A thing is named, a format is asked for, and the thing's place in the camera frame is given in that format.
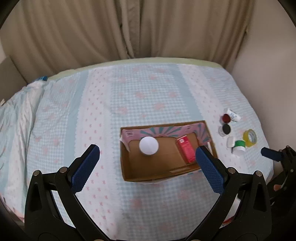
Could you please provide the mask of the person right hand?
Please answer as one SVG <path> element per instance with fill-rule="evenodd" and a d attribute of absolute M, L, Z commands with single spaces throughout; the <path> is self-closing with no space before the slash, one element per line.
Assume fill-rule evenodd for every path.
<path fill-rule="evenodd" d="M 280 184 L 275 184 L 273 186 L 274 191 L 279 191 L 279 190 L 281 190 L 281 188 L 282 188 L 282 185 L 280 185 Z"/>

